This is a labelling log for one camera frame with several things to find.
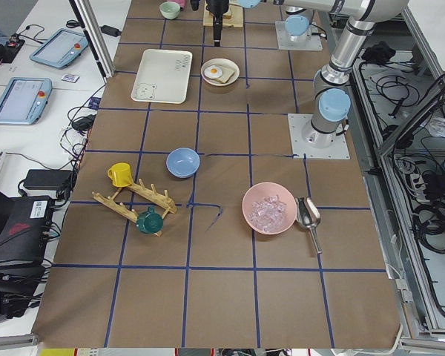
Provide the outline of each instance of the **white tray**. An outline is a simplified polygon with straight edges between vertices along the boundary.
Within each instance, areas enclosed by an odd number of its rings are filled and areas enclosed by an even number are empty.
[[[193,54],[185,50],[145,50],[131,98],[136,102],[181,104],[186,99]]]

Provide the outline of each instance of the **blue bowl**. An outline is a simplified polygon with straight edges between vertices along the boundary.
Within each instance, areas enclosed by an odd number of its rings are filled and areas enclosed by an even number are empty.
[[[188,178],[196,173],[200,157],[190,148],[177,148],[166,157],[166,168],[177,178]]]

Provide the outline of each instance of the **ice scoop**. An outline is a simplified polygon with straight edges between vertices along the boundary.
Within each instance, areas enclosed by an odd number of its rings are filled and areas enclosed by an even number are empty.
[[[321,221],[320,212],[309,197],[297,198],[296,201],[298,225],[310,231],[314,247],[317,249],[317,254],[321,254],[322,250],[317,236],[317,226]]]

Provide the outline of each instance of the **plate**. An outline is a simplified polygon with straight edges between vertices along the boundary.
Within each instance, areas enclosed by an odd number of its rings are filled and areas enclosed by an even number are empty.
[[[226,83],[219,83],[216,80],[209,79],[208,77],[205,76],[205,74],[204,74],[205,69],[207,67],[209,67],[210,65],[222,65],[223,67],[231,68],[234,71],[234,74],[232,75],[231,78],[229,78],[229,80]],[[237,66],[237,64],[235,64],[233,61],[231,61],[229,59],[225,59],[225,58],[210,59],[201,67],[202,78],[205,80],[205,82],[207,82],[211,85],[214,85],[215,87],[225,87],[226,85],[230,85],[230,84],[234,83],[237,80],[237,78],[239,78],[239,74],[240,74],[240,72],[239,72],[239,67]]]
[[[133,84],[132,100],[184,102],[192,58],[191,52],[184,50],[145,50]]]

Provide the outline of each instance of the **white cup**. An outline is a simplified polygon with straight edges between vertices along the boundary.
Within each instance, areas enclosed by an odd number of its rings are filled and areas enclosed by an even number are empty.
[[[160,12],[164,18],[173,20],[179,15],[179,4],[174,1],[165,1],[160,5]]]

